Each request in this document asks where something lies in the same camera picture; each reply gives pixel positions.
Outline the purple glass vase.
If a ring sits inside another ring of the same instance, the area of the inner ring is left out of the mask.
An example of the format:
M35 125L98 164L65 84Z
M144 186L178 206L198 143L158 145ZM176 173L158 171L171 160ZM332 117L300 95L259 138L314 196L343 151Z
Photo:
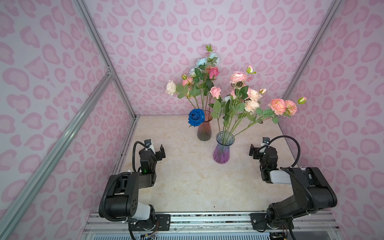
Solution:
M214 161L225 164L230 159L230 147L235 143L235 137L230 132L221 131L216 135L217 146L213 153Z

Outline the peach spray rose stem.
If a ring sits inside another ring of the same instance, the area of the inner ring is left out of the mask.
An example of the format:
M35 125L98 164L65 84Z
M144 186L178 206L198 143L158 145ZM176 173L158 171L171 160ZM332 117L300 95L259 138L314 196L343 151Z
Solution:
M242 101L242 103L245 104L245 107L238 114L236 114L236 121L230 130L231 134L237 136L252 127L253 125L255 125L256 123L260 123L262 121L263 113L258 114L257 109L261 109L260 99L263 97L263 95L266 94L266 92L267 89L260 89L258 91L248 89L248 96ZM249 124L243 130L235 134L235 130L238 128L238 126L244 119L249 120Z

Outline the red grey glass vase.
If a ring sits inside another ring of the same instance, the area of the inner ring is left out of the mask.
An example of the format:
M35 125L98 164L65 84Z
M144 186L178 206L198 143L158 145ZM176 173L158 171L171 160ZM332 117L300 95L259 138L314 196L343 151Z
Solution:
M212 120L211 112L205 111L205 121L199 126L197 137L200 141L208 141L212 137L212 128L211 128L211 120Z

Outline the dark blue rose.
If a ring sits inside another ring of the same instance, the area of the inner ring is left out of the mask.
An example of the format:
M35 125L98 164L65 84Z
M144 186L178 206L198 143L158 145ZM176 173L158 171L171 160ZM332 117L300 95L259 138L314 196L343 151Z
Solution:
M205 111L202 109L193 109L189 113L188 123L191 127L198 127L205 121Z

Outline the cream white rose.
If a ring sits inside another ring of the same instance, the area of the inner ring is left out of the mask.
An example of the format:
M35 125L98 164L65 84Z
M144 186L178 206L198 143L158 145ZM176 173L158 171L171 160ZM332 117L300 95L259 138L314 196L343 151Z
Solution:
M166 94L170 96L175 95L176 97L178 97L178 99L186 98L188 102L193 106L193 108L196 108L195 104L193 104L191 101L188 86L183 86L182 84L175 84L174 81L169 80L166 85Z

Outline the pale blue white rose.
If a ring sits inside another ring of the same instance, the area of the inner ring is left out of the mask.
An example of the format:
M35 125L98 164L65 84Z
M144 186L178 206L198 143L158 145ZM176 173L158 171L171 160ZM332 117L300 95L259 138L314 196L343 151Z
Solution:
M195 68L190 69L189 74L190 74L190 76L195 77L196 76Z

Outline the small magenta rose bud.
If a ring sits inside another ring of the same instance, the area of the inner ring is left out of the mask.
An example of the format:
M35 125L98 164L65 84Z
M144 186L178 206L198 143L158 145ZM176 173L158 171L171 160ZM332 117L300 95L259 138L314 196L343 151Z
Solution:
M210 67L208 70L209 79L206 82L207 88L208 88L208 99L207 99L208 108L210 107L211 98L212 98L210 94L210 89L214 87L213 81L216 79L219 73L220 72L217 67Z

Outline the red pink rose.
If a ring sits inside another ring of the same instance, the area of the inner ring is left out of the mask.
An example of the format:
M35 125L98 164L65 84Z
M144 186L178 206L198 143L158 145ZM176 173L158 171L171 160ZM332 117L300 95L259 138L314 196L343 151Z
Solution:
M234 100L237 98L236 93L235 93L235 90L232 90L232 91L231 91L231 96L232 96L232 98L233 98Z

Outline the small pink spray rose stem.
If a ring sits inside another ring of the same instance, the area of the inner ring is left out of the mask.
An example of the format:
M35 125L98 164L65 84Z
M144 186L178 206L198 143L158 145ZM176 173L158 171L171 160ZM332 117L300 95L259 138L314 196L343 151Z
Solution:
M242 101L248 96L247 91L249 89L249 86L247 85L247 81L252 78L252 74L254 73L255 72L253 71L253 67L248 66L245 73L235 71L230 76L230 84L232 90L235 90L237 98L234 100L231 94L225 98L225 115L223 119L224 129L226 132L230 132L232 126L236 121L236 114L238 114L245 107L245 104L242 103Z

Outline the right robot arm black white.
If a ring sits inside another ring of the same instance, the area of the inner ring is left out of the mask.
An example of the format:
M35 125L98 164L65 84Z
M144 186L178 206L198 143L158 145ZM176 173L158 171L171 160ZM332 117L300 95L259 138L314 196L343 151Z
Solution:
M250 214L254 230L292 229L294 219L337 205L337 196L319 168L278 168L277 150L266 144L259 148L251 145L249 155L260 161L264 182L286 184L293 189L292 196L270 204L264 217Z

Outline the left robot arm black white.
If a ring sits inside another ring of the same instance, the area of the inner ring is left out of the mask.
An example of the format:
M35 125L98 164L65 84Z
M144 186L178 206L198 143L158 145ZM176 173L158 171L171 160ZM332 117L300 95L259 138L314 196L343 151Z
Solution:
M163 146L153 152L150 148L139 151L141 169L139 172L122 172L111 175L99 205L99 216L110 222L126 222L144 231L158 227L156 212L152 205L139 202L139 190L155 185L158 161L166 157Z

